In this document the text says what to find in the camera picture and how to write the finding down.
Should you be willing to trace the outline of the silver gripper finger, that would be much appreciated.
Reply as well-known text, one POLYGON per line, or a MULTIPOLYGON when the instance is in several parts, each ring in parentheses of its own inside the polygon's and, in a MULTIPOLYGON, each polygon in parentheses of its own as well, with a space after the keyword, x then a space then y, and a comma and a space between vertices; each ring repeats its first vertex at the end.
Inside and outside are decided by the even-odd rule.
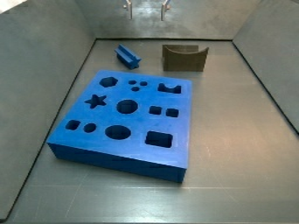
POLYGON ((164 14, 169 10, 169 3, 172 0, 164 0, 161 4, 161 21, 164 21, 164 14))

